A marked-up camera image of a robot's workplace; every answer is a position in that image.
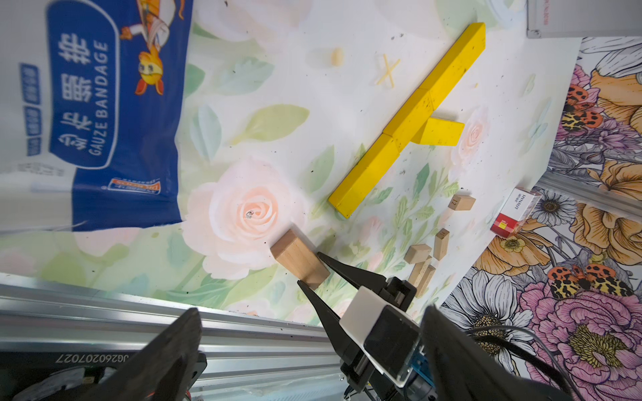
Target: red and white box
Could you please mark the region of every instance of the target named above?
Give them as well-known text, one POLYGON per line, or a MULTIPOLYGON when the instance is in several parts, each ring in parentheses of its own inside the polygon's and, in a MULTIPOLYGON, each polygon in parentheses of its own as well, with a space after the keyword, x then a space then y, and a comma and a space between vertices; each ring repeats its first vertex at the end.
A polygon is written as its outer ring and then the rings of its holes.
POLYGON ((507 238, 530 216, 541 198, 542 195, 538 192, 513 189, 490 230, 502 238, 507 238))

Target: wooden block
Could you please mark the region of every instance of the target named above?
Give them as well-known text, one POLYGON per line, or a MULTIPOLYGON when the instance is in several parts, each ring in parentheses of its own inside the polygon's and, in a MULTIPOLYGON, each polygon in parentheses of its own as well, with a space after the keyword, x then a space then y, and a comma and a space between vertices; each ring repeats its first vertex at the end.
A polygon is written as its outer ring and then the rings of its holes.
POLYGON ((433 111, 428 90, 419 88, 385 126, 383 133, 394 138, 401 153, 433 111))
POLYGON ((485 46, 486 25, 471 24, 410 95, 377 141, 330 195, 328 201, 343 217, 349 218, 363 202, 485 46))
POLYGON ((415 286, 415 288, 419 286, 419 282, 421 281, 421 278, 424 276, 424 272, 426 271, 426 268, 428 268, 429 264, 430 264, 430 261, 425 260, 424 262, 416 263, 415 267, 412 268, 410 277, 408 277, 408 282, 411 283, 413 286, 415 286))
POLYGON ((270 251, 278 263, 312 289, 316 289, 330 275, 323 262, 292 230, 288 230, 270 251))
POLYGON ((486 25, 470 24, 383 129, 401 153, 486 48, 486 25))
POLYGON ((425 262, 430 258, 430 252, 432 250, 433 249, 426 244, 411 245, 403 259, 409 264, 425 262))
POLYGON ((464 123, 430 117, 411 141, 419 145, 457 146, 464 127, 464 123))
POLYGON ((442 260, 444 256, 448 253, 448 239, 450 238, 450 232, 445 228, 439 230, 435 236, 435 253, 433 256, 437 260, 442 260))
POLYGON ((475 198, 468 195, 455 195, 450 200, 448 207, 453 210, 471 210, 475 204, 475 198))
POLYGON ((468 25, 464 33, 419 85, 420 88, 429 91, 433 109, 439 107, 485 48, 486 25, 483 22, 468 25))
POLYGON ((421 276, 421 279, 419 280, 419 285, 417 286, 417 294, 415 295, 417 298, 421 298, 424 296, 426 293, 426 289, 428 288, 428 284, 430 284, 430 280, 432 280, 433 276, 435 275, 435 269, 431 264, 428 264, 428 262, 425 262, 428 266, 426 267, 426 270, 424 271, 423 276, 421 276))
POLYGON ((380 135, 328 201, 343 217, 349 218, 398 157, 392 138, 380 135))

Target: black cable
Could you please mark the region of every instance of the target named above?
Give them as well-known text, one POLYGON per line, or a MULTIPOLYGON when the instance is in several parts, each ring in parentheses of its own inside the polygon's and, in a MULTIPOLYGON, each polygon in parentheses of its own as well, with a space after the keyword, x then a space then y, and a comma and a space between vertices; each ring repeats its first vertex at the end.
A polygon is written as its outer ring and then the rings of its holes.
POLYGON ((372 394, 370 394, 370 391, 367 388, 365 388, 364 390, 365 390, 365 394, 368 396, 368 398, 371 399, 371 401, 374 401, 374 398, 372 398, 372 394))
POLYGON ((573 388, 573 391, 577 395, 577 398, 579 398, 580 401, 586 401, 584 399, 584 397, 582 396, 582 394, 580 393, 580 390, 578 390, 577 386, 575 385, 575 382, 573 380, 571 380, 571 378, 569 377, 569 375, 566 372, 566 370, 564 370, 564 369, 562 369, 560 367, 560 364, 557 363, 556 358, 553 356, 553 354, 548 350, 546 345, 544 345, 542 340, 539 337, 537 337, 537 335, 534 332, 532 332, 531 330, 526 330, 525 328, 522 328, 522 327, 502 326, 502 325, 471 328, 470 330, 465 330, 464 332, 466 334, 473 334, 473 333, 477 333, 478 331, 487 331, 487 330, 504 330, 504 331, 506 331, 506 330, 515 330, 515 331, 518 331, 518 332, 522 332, 524 334, 528 334, 529 336, 533 337, 533 339, 537 342, 537 344, 539 344, 542 347, 542 349, 546 352, 546 355, 548 355, 548 357, 551 359, 551 361, 553 362, 553 364, 555 365, 557 370, 560 372, 560 374, 562 376, 564 376, 564 379, 568 382, 568 384, 571 386, 571 388, 573 388))
POLYGON ((474 337, 474 340, 477 342, 491 343, 502 348, 506 348, 509 352, 524 359, 526 362, 529 362, 537 369, 542 371, 546 376, 549 376, 551 380, 554 381, 563 392, 570 396, 573 395, 571 392, 571 388, 568 386, 568 384, 566 384, 566 381, 564 380, 564 376, 562 376, 562 374, 558 372, 557 369, 537 358, 536 356, 529 354, 528 352, 519 348, 517 345, 495 336, 474 337))

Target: floral backdrop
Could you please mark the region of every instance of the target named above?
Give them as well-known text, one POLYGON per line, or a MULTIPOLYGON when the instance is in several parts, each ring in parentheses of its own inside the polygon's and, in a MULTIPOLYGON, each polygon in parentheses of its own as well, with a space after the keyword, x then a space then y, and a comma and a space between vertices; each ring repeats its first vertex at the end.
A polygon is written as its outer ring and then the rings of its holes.
MULTIPOLYGON (((409 245, 432 246, 446 228, 448 255, 409 308, 420 318, 488 245, 505 197, 546 169, 580 41, 527 40, 525 0, 402 1, 196 0, 176 134, 183 222, 3 234, 0 271, 317 324, 270 253, 290 226, 318 251, 399 278, 409 245), (409 144, 341 217, 328 196, 474 21, 487 24, 486 50, 435 112, 466 124, 458 146, 409 144), (400 60, 394 88, 376 84, 384 54, 400 60), (473 210, 447 207, 456 192, 473 210)), ((341 315, 356 290, 331 275, 316 292, 341 315)))
MULTIPOLYGON (((543 197, 522 231, 495 237, 440 310, 464 330, 534 331, 587 401, 642 400, 642 224, 535 189, 543 197)), ((482 334, 551 364, 522 332, 482 334)), ((508 350, 480 346, 515 375, 551 383, 508 350)))
POLYGON ((585 38, 548 169, 642 200, 642 38, 585 38))

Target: table surface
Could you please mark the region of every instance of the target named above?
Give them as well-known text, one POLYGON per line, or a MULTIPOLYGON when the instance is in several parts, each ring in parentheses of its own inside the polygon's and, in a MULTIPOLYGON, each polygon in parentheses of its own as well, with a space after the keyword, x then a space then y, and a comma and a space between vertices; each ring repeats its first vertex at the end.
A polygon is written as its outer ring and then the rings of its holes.
MULTIPOLYGON (((408 312, 441 303, 493 238, 510 191, 544 172, 580 39, 527 40, 523 2, 221 4, 195 6, 177 132, 184 222, 4 236, 0 270, 315 324, 269 251, 290 226, 344 263, 403 279, 407 247, 433 246, 446 228, 448 254, 408 312), (459 145, 410 143, 344 219, 327 197, 475 16, 487 48, 433 114, 466 123, 459 145), (394 88, 376 85, 384 54, 400 60, 394 88), (448 209, 455 193, 475 197, 473 209, 448 209)), ((341 314, 355 290, 333 275, 317 293, 341 314)))

